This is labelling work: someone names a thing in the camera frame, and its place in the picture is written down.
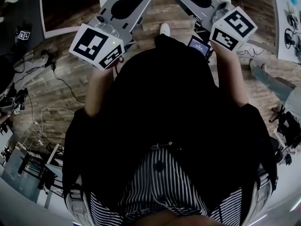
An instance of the white cube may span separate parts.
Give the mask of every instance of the white cube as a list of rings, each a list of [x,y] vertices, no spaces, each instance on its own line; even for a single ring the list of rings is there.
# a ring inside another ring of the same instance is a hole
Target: white cube
[[[257,28],[251,18],[237,7],[213,24],[210,40],[236,52],[250,39]]]
[[[18,115],[20,113],[20,109],[19,108],[16,108],[15,110],[14,110],[14,114],[15,115]]]
[[[18,35],[18,39],[19,40],[28,40],[30,36],[30,32],[29,31],[21,31]]]
[[[80,59],[105,70],[124,54],[123,40],[110,35],[100,28],[82,24],[69,52]]]

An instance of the chair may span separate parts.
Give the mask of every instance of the chair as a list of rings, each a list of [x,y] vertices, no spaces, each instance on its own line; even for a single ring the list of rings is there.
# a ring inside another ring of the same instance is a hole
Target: chair
[[[280,116],[277,132],[281,133],[285,137],[285,145],[287,147],[291,146],[292,148],[296,148],[301,142],[300,124],[290,112]]]
[[[275,120],[279,120],[279,118],[283,115],[284,111],[285,111],[285,107],[281,105],[280,111],[276,112],[277,116],[273,120],[269,120],[269,123],[273,123]]]

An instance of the cable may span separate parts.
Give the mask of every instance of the cable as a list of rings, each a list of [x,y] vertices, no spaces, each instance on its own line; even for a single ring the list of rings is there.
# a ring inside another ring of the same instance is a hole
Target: cable
[[[24,79],[27,75],[30,75],[31,73],[33,73],[33,72],[35,72],[35,71],[37,71],[38,69],[43,68],[43,67],[44,67],[44,65],[42,65],[42,66],[40,66],[40,67],[34,67],[34,68],[32,68],[32,69],[35,69],[35,70],[31,71],[30,73],[27,73],[27,74],[24,75],[21,79],[17,80],[16,83],[13,83],[13,84],[17,84],[19,81],[21,81],[22,79]]]
[[[24,70],[25,70],[25,60],[24,60],[24,57],[22,57],[22,59],[23,59],[23,71],[19,72],[19,71],[15,70],[15,73],[23,73],[24,72]]]
[[[74,97],[78,102],[83,103],[83,104],[85,103],[85,102],[80,101],[80,100],[78,100],[78,99],[76,98],[75,94],[73,93],[72,88],[71,88],[64,80],[58,78],[57,75],[56,75],[56,73],[55,73],[55,71],[53,71],[53,75],[55,76],[55,78],[56,78],[57,80],[64,82],[64,84],[65,84],[66,86],[68,86],[68,88],[69,88],[70,91],[71,91],[71,94],[73,95],[73,97]]]
[[[258,55],[260,55],[260,54],[262,54],[262,53],[264,52],[264,49],[263,49],[262,52],[260,52],[259,54],[256,54],[255,49],[254,49],[254,48],[251,48],[251,49],[253,49],[254,55],[251,55],[250,52],[249,52],[248,50],[238,51],[237,54],[238,54],[238,55],[245,55],[246,53],[248,53],[249,56],[255,57],[255,55],[258,56]]]
[[[33,136],[34,136],[34,138],[37,140],[37,142],[39,142],[39,143],[43,143],[43,139],[42,139],[41,136],[47,137],[46,133],[43,132],[43,129],[44,129],[44,125],[43,125],[43,111],[46,110],[46,109],[57,110],[57,111],[59,111],[59,110],[70,111],[70,112],[72,112],[72,113],[74,114],[74,111],[68,110],[68,109],[63,109],[63,108],[58,108],[58,109],[56,109],[56,108],[52,108],[52,107],[45,107],[45,108],[41,111],[41,126],[40,126],[40,124],[38,124],[38,122],[37,122],[34,118],[32,119],[33,123],[36,124],[36,125],[38,125],[38,127],[39,127],[39,130],[34,130],[34,131],[33,131]]]
[[[296,35],[296,34],[301,34],[301,32],[295,32],[296,30],[294,29],[294,31],[293,30],[291,30],[290,28],[287,28],[285,31],[284,31],[284,41],[285,41],[285,35],[287,34],[287,31],[290,31],[291,33],[292,33],[292,41],[294,41],[294,36]],[[288,44],[287,43],[285,43],[285,46],[286,46],[286,48],[287,49],[290,49],[291,48],[291,46],[293,46],[295,49],[297,49],[297,47],[294,45],[294,44],[289,44],[289,46],[287,46]]]
[[[28,93],[28,97],[29,97],[29,99],[30,99],[30,104],[32,105],[32,99],[30,98],[29,93]]]

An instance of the striped shirt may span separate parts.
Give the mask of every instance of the striped shirt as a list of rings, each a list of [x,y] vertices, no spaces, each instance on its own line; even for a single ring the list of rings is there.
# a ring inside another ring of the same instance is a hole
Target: striped shirt
[[[241,202],[239,188],[210,212],[168,149],[155,148],[146,154],[125,188],[119,202],[121,213],[104,207],[92,193],[91,214],[96,226],[131,224],[164,209],[178,216],[203,215],[229,226],[239,226]]]

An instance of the hand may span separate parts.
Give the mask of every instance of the hand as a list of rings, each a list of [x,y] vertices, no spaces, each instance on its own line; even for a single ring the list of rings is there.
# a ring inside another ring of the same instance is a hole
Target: hand
[[[226,48],[224,48],[223,46],[221,46],[213,41],[211,42],[211,46],[212,46],[213,50],[215,51],[217,57],[228,58],[228,57],[237,56],[237,54],[235,52],[231,52],[231,51],[227,50]]]
[[[93,67],[91,78],[97,79],[97,78],[103,78],[103,77],[108,76],[109,74],[112,73],[113,68],[115,66],[117,66],[119,63],[123,63],[123,61],[124,61],[124,58],[121,56],[118,59],[116,59],[108,68],[106,68],[103,71],[97,69],[96,67]]]

